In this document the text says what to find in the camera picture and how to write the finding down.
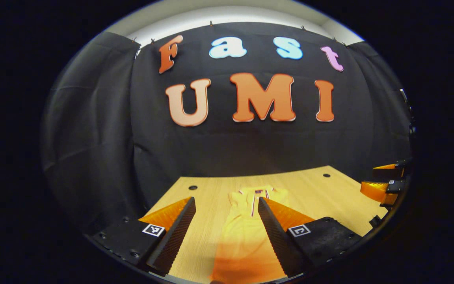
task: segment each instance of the fabric garment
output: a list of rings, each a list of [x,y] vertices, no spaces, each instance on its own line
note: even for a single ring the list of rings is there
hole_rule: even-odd
[[[285,277],[257,212],[260,196],[288,206],[288,192],[271,186],[229,193],[231,209],[218,242],[211,280],[248,284]]]

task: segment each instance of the black curtain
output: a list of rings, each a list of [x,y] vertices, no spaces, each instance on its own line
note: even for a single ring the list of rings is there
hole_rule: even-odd
[[[83,232],[144,214],[132,172],[130,79],[140,45],[103,32],[64,68],[42,128],[43,169],[59,203]]]
[[[178,34],[144,46],[103,32],[86,45],[52,87],[43,118],[43,169],[72,221],[87,234],[144,215],[180,176],[248,176],[331,165],[361,181],[372,167],[409,153],[409,114],[396,76],[367,43],[349,48],[309,31],[266,23],[227,23],[179,33],[175,66],[159,74],[158,49]],[[213,59],[217,38],[243,40],[247,54]],[[301,44],[284,59],[272,40]],[[330,66],[328,46],[344,67]],[[234,73],[266,88],[276,73],[294,77],[296,119],[238,123]],[[184,84],[184,110],[195,111],[190,83],[208,78],[209,112],[195,127],[175,124],[165,89]],[[333,122],[319,122],[315,80],[334,85]]]

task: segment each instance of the letter m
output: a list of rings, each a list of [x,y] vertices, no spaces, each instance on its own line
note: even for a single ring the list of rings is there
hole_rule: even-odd
[[[250,122],[255,118],[250,111],[250,103],[260,120],[264,120],[274,103],[271,119],[274,121],[293,121],[292,94],[290,87],[294,78],[286,74],[274,74],[266,90],[251,73],[237,73],[231,76],[231,82],[238,90],[238,111],[232,115],[236,122]]]

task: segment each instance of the wooden table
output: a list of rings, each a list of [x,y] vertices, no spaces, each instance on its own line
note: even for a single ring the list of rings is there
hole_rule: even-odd
[[[189,190],[191,185],[197,189]],[[371,230],[369,221],[375,215],[382,218],[387,212],[379,202],[360,193],[360,183],[330,166],[261,176],[181,177],[148,212],[188,196],[195,198],[196,214],[169,275],[209,283],[218,240],[231,208],[227,194],[265,185],[287,190],[290,208],[313,219],[333,217],[360,236]]]

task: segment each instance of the blue letter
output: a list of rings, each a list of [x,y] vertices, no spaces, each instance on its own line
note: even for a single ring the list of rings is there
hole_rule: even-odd
[[[272,42],[279,47],[276,49],[279,56],[296,60],[302,58],[302,50],[299,48],[301,44],[297,40],[279,36],[274,38]]]
[[[241,57],[246,54],[243,42],[240,38],[228,36],[214,40],[211,45],[214,47],[209,50],[209,56],[218,59],[231,57]]]

